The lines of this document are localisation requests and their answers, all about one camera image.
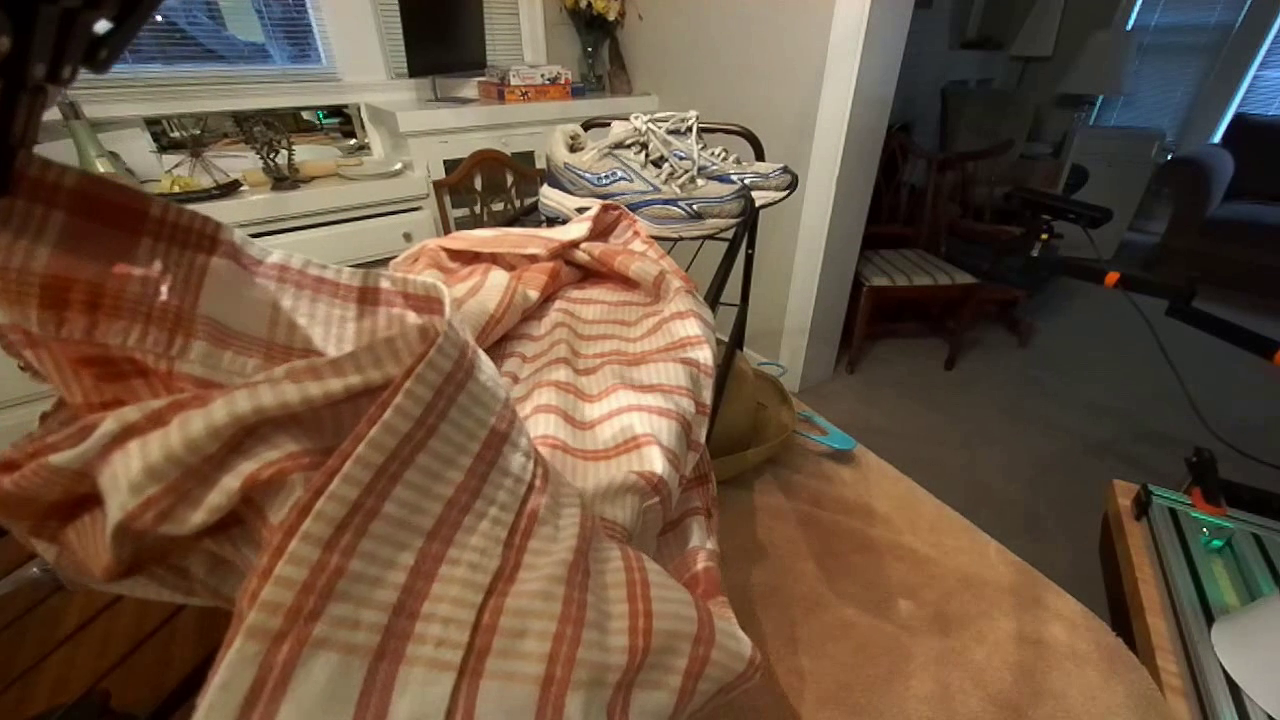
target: chair back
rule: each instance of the chair back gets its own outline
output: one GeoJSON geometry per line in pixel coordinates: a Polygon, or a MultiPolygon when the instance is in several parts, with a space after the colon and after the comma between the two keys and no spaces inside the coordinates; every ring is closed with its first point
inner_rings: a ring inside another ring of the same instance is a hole
{"type": "Polygon", "coordinates": [[[930,162],[923,248],[949,251],[957,225],[1007,231],[992,213],[1014,189],[1014,151],[1016,146],[1000,141],[930,162]]]}
{"type": "Polygon", "coordinates": [[[441,231],[537,225],[537,189],[545,171],[533,151],[476,149],[446,166],[449,178],[432,182],[441,231]]]}
{"type": "Polygon", "coordinates": [[[1180,151],[1154,171],[1137,213],[1160,229],[1154,261],[1200,241],[1200,225],[1226,202],[1234,171],[1236,162],[1220,146],[1180,151]]]}

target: orange striped fabric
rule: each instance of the orange striped fabric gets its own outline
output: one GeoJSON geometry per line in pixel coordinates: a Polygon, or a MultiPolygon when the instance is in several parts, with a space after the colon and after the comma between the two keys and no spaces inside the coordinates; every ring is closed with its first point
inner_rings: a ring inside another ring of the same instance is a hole
{"type": "Polygon", "coordinates": [[[84,586],[234,604],[199,716],[690,716],[756,669],[708,313],[619,208],[360,271],[31,162],[0,344],[62,398],[0,525],[84,586]]]}

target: windowsill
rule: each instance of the windowsill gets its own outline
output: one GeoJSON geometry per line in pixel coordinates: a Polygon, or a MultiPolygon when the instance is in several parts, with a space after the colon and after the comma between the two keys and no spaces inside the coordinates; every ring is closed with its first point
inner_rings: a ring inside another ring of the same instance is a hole
{"type": "Polygon", "coordinates": [[[514,130],[514,126],[561,126],[582,118],[628,118],[655,114],[655,97],[575,97],[550,103],[462,103],[462,101],[392,101],[378,103],[396,118],[400,138],[432,138],[432,132],[473,132],[473,130],[514,130]]]}
{"type": "Polygon", "coordinates": [[[77,83],[72,97],[91,120],[199,118],[301,103],[372,103],[432,97],[429,79],[345,83],[334,78],[296,79],[149,79],[149,83],[77,83]]]}

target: drying rack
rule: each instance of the drying rack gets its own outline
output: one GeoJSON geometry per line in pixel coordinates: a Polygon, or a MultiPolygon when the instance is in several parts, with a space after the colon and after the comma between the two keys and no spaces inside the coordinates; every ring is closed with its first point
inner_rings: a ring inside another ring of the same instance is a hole
{"type": "MultiPolygon", "coordinates": [[[[624,118],[587,118],[582,120],[584,132],[600,132],[607,126],[616,126],[624,118]]],[[[701,120],[698,126],[701,138],[720,138],[720,141],[735,141],[753,151],[753,162],[769,162],[763,141],[748,130],[748,126],[734,126],[734,120],[701,120]]],[[[753,202],[734,229],[708,231],[708,236],[681,236],[681,241],[664,241],[661,246],[677,257],[681,248],[690,248],[683,270],[692,270],[701,261],[701,251],[708,246],[720,246],[720,261],[711,270],[711,282],[703,288],[703,303],[711,310],[711,317],[720,317],[723,310],[734,310],[734,326],[720,336],[720,359],[718,359],[718,398],[711,398],[711,425],[720,416],[720,400],[723,400],[723,383],[734,375],[734,359],[748,347],[748,317],[753,317],[753,282],[756,282],[756,241],[760,241],[760,206],[753,202]]]]}

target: striped cloth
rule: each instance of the striped cloth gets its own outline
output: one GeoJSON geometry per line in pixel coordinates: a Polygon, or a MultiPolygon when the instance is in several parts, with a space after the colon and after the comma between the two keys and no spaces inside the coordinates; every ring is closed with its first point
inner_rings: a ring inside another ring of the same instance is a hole
{"type": "Polygon", "coordinates": [[[236,607],[199,716],[690,716],[756,677],[708,313],[619,208],[360,271],[31,162],[0,344],[62,398],[0,455],[0,525],[236,607]]]}

